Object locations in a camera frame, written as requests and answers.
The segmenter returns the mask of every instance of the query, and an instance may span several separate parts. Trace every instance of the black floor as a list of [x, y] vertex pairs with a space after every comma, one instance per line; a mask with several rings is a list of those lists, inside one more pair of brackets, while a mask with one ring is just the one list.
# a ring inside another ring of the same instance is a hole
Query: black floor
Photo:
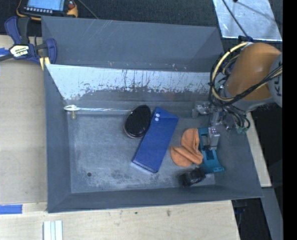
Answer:
[[[151, 22], [193, 26], [217, 27], [217, 16], [212, 0], [82, 0], [100, 19]], [[277, 26], [283, 36], [283, 0], [269, 0]], [[16, 15], [19, 0], [0, 0], [0, 34], [5, 35], [4, 22]], [[77, 2], [80, 18], [94, 16]], [[30, 36], [41, 36], [41, 26], [32, 22]], [[223, 39], [224, 50], [233, 47], [237, 40]], [[280, 51], [282, 44], [271, 43]], [[282, 159], [282, 109], [277, 105], [258, 108], [252, 112], [260, 144], [270, 166]], [[283, 214], [283, 185], [275, 189]], [[233, 202], [242, 240], [270, 240], [261, 201], [247, 199]]]

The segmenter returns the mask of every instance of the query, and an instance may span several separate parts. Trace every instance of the blue notebook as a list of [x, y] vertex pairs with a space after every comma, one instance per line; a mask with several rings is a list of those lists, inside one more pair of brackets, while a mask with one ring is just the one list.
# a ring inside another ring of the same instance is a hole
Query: blue notebook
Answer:
[[153, 117], [132, 162], [157, 173], [168, 150], [179, 117], [156, 107]]

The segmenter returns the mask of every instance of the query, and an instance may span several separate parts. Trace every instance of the orange cloth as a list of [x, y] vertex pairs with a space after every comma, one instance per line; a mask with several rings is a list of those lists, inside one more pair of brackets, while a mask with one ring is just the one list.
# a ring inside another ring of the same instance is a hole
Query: orange cloth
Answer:
[[182, 147], [171, 146], [170, 156], [173, 162], [181, 167], [188, 167], [191, 164], [200, 165], [203, 155], [199, 151], [200, 138], [197, 128], [187, 129], [180, 140]]

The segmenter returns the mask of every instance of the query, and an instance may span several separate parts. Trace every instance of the display screen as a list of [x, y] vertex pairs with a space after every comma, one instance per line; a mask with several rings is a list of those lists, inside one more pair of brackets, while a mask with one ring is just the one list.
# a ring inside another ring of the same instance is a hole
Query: display screen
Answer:
[[28, 0], [27, 6], [31, 8], [63, 11], [65, 0]]

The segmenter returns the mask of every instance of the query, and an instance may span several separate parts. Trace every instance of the black cable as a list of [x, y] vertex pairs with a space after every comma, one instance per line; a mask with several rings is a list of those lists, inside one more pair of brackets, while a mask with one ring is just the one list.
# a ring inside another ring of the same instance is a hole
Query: black cable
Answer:
[[222, 0], [222, 1], [224, 3], [225, 7], [227, 8], [229, 14], [232, 16], [233, 20], [236, 22], [236, 24], [238, 25], [238, 27], [240, 28], [240, 30], [242, 30], [242, 32], [244, 33], [245, 37], [249, 37], [249, 35], [245, 32], [245, 30], [242, 28], [242, 26], [240, 25], [240, 23], [238, 22], [238, 20], [233, 15], [233, 12], [230, 10], [230, 8], [227, 5], [227, 3], [225, 2], [225, 0]]
[[93, 16], [94, 16], [94, 18], [95, 19], [99, 19], [99, 17], [97, 17], [95, 14], [94, 14], [94, 12], [92, 12], [91, 11], [91, 9], [90, 8], [88, 8], [86, 5], [85, 5], [85, 3], [83, 3], [81, 0], [77, 0], [77, 1], [79, 1]]

